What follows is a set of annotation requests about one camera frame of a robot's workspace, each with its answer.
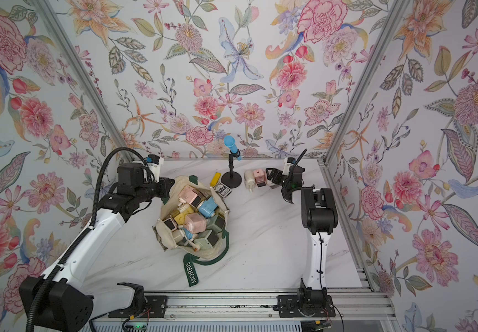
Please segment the aluminium corner post right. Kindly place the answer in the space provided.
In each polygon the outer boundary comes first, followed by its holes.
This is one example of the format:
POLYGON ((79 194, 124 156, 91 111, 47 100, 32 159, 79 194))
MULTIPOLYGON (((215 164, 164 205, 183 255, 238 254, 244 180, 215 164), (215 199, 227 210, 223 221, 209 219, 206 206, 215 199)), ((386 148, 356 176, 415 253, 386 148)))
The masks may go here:
POLYGON ((345 136, 348 126, 351 124, 351 120, 358 110, 359 104, 361 103, 362 98, 365 96, 366 91, 371 83, 377 69, 380 66, 380 62, 385 54, 386 49, 388 48, 389 43, 391 42, 392 37, 394 36, 395 29, 401 23, 404 13, 410 4, 410 1, 400 0, 393 1, 391 10, 388 15, 385 17, 386 21, 384 27, 379 34, 377 42, 375 44, 375 50, 370 55, 369 61, 364 67, 362 76, 357 81, 353 95, 351 96, 350 102, 344 112, 344 115, 341 119, 335 137, 333 139, 332 145, 326 152, 326 157, 324 159, 323 165, 328 167, 332 160, 336 159, 337 151, 341 145, 341 142, 345 136))

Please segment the blue pencil sharpener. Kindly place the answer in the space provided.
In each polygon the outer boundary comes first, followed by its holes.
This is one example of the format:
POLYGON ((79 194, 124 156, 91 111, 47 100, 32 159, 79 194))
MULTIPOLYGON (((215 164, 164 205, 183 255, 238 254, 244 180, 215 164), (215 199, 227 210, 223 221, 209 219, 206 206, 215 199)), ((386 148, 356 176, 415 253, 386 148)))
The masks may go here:
POLYGON ((209 219, 215 215, 217 208, 218 204, 215 202, 213 197, 210 197, 209 199, 203 201, 197 209, 202 216, 204 216, 206 219, 209 219))

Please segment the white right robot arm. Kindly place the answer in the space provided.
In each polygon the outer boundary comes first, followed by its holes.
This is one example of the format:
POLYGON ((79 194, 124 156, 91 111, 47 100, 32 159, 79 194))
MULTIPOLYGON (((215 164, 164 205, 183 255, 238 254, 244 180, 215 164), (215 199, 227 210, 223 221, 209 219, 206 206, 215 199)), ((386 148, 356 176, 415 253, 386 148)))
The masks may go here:
POLYGON ((305 270, 297 294, 280 295, 274 309, 280 318, 329 321, 336 316, 336 310, 326 288, 326 257, 339 217, 331 189, 304 185, 305 168, 299 163, 306 152, 296 158, 288 157, 282 170, 266 169, 268 181, 281 188, 283 200, 298 206, 307 235, 305 270))

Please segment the yellow wooden block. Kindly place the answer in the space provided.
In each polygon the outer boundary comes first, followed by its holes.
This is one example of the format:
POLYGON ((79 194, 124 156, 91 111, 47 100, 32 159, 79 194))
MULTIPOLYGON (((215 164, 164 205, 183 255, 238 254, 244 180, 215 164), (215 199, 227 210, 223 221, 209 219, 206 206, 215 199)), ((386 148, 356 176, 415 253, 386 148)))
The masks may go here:
POLYGON ((211 187, 214 187, 218 184, 219 180, 220 180, 220 177, 221 177, 221 173, 217 172, 214 174, 214 177, 212 178, 211 182, 210 182, 210 186, 211 187))

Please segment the cream canvas tote bag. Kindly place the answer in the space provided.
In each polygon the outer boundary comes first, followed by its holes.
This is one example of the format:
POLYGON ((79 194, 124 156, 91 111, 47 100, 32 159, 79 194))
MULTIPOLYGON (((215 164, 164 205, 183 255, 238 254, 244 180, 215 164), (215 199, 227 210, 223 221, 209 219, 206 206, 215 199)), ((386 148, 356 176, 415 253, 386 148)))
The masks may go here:
POLYGON ((167 250, 183 250, 183 269, 188 285, 193 287, 199 284, 196 266, 212 266, 227 255, 230 247, 230 234, 227 229, 230 210, 225 200, 219 196, 214 188, 199 182, 197 177, 177 177, 170 191, 170 197, 164 199, 160 218, 153 226, 155 236, 161 247, 167 250), (184 203, 190 204, 195 213, 200 204, 213 197, 218 204, 215 215, 207 219, 207 229, 219 235, 219 241, 213 249, 200 250, 194 243, 199 233, 192 234, 184 225, 178 225, 171 217, 171 212, 184 203))

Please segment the green pencil sharpener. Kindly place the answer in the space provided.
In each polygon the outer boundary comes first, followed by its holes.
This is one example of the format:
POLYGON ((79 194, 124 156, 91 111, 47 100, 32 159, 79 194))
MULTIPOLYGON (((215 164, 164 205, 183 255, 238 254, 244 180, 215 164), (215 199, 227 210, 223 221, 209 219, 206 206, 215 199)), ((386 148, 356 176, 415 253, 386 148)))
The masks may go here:
POLYGON ((218 241, 218 233, 215 233, 212 230, 206 230, 197 235, 197 238, 194 240, 194 243, 200 250, 210 250, 215 247, 218 241))

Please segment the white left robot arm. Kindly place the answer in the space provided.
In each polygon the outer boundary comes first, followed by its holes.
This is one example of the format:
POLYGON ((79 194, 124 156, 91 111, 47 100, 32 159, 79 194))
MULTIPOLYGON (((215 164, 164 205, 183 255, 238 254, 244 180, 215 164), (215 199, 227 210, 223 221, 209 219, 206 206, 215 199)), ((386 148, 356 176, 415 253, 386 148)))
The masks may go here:
POLYGON ((110 239, 136 213, 142 203, 167 199, 175 181, 160 176, 164 159, 146 157, 128 147, 112 150, 103 162, 94 190, 92 216, 64 253, 38 277, 27 277, 19 294, 27 315, 26 330, 37 326, 56 331, 79 331, 89 321, 113 311, 139 315, 148 301, 143 286, 120 282, 113 289, 87 295, 84 281, 110 239), (117 182, 103 194, 101 184, 108 165, 119 152, 136 156, 137 161, 117 168, 117 182))

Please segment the blue playing card box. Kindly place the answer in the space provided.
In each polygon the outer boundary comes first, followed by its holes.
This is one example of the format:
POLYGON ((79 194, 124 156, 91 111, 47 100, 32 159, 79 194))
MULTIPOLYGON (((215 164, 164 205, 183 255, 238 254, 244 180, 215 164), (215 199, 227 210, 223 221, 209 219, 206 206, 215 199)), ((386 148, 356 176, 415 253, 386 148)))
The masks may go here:
POLYGON ((232 193, 232 189, 222 183, 217 183, 214 187, 214 190, 219 196, 224 199, 232 193))

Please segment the blue microphone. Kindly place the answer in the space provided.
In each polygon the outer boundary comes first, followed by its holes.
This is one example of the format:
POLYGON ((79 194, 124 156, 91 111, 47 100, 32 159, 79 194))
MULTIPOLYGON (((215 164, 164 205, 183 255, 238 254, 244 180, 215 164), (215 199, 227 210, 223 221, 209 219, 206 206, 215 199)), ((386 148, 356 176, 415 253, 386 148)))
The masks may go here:
POLYGON ((236 141, 231 135, 227 135, 224 138, 224 144, 229 149, 230 154, 237 160, 241 160, 242 156, 240 154, 239 148, 236 146, 236 141))

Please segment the yellow pencil sharpener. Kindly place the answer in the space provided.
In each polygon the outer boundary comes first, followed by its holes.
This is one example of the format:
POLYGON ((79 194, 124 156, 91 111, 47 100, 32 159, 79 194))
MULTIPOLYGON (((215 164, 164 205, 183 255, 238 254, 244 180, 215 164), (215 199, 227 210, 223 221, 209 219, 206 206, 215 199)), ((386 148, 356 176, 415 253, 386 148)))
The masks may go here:
POLYGON ((171 212, 171 217, 176 224, 184 225, 186 216, 193 213, 195 213, 193 207, 188 203, 184 203, 171 212))

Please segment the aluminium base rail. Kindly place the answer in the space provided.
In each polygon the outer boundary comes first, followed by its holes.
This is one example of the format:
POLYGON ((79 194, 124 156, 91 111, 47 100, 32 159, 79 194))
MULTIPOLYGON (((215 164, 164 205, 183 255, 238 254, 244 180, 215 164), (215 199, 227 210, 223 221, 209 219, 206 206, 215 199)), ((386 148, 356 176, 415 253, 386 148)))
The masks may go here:
MULTIPOLYGON (((189 286, 182 260, 171 262, 130 261, 118 265, 94 265, 85 275, 81 291, 97 296, 119 282, 143 286, 149 296, 168 298, 167 320, 253 321, 280 320, 279 297, 296 296, 305 281, 301 265, 221 261, 211 266, 194 265, 199 282, 189 286)), ((350 260, 323 268, 333 300, 339 331, 400 331, 390 299, 370 288, 366 273, 350 260)))

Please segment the black microphone stand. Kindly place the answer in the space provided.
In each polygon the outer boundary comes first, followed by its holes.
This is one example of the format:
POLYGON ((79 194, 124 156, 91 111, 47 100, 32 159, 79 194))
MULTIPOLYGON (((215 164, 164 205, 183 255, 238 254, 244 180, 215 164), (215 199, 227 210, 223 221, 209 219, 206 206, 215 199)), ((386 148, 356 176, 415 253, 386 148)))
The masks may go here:
POLYGON ((240 151, 230 152, 228 159, 229 170, 225 172, 220 179, 220 182, 223 185, 226 185, 228 188, 234 189, 238 188, 242 183, 242 177, 239 173, 234 170, 234 161, 240 159, 240 151))

